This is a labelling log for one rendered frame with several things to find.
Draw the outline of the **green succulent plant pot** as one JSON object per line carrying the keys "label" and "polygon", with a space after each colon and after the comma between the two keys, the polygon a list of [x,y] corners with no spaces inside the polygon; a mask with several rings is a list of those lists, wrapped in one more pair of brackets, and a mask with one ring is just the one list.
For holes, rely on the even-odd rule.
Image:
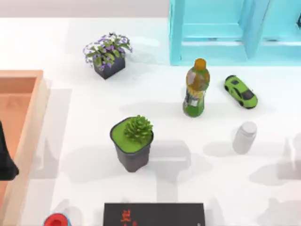
{"label": "green succulent plant pot", "polygon": [[148,164],[152,141],[152,123],[144,116],[127,117],[110,130],[117,157],[128,172],[136,172]]}

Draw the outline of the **green bottle with orange cap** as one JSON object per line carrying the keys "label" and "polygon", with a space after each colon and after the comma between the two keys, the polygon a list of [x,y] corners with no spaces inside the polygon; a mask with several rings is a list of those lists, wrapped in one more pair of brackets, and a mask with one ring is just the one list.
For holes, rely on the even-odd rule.
{"label": "green bottle with orange cap", "polygon": [[186,75],[186,95],[183,111],[189,117],[199,117],[204,110],[204,96],[210,83],[206,60],[198,58]]}

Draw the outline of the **purple flower plant pot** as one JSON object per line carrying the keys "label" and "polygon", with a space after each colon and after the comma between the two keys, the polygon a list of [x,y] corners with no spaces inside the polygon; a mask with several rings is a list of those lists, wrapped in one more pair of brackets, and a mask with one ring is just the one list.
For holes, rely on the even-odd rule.
{"label": "purple flower plant pot", "polygon": [[103,79],[108,79],[126,67],[126,50],[133,51],[130,39],[111,32],[83,48],[85,62]]}

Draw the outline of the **green toy car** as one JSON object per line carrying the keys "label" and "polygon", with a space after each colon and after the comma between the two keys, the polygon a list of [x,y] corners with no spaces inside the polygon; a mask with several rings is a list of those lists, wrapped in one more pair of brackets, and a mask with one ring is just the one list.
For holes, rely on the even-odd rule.
{"label": "green toy car", "polygon": [[257,106],[257,96],[236,75],[230,75],[225,79],[224,88],[241,107],[253,109]]}

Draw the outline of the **white bottle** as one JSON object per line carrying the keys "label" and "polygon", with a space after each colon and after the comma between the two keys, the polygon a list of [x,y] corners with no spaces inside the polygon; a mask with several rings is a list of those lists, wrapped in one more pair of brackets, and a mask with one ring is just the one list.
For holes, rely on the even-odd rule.
{"label": "white bottle", "polygon": [[233,150],[238,154],[246,154],[252,147],[257,135],[257,125],[246,121],[238,128],[232,142]]}

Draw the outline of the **black book with red print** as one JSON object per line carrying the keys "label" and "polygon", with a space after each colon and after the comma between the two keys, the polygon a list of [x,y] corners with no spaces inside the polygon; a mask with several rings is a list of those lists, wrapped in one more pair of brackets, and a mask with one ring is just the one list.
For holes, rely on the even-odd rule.
{"label": "black book with red print", "polygon": [[103,226],[206,226],[202,203],[105,203]]}

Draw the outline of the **light blue rack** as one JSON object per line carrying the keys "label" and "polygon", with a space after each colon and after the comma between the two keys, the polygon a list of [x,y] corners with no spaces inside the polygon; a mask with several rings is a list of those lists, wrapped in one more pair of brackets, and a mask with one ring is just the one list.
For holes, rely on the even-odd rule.
{"label": "light blue rack", "polygon": [[169,62],[301,66],[301,0],[169,0]]}

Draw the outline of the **salmon shallow box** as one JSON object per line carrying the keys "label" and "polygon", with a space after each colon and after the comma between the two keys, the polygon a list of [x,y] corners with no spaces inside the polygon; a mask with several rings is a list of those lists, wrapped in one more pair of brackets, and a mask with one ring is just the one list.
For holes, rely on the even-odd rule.
{"label": "salmon shallow box", "polygon": [[0,181],[0,226],[17,226],[49,97],[42,70],[0,70],[0,121],[19,169]]}

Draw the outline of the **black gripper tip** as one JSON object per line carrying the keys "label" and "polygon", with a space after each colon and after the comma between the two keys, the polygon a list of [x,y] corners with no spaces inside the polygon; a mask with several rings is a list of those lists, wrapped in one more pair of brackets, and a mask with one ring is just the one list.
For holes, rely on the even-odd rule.
{"label": "black gripper tip", "polygon": [[8,152],[2,122],[0,121],[0,181],[12,181],[18,174],[19,169]]}

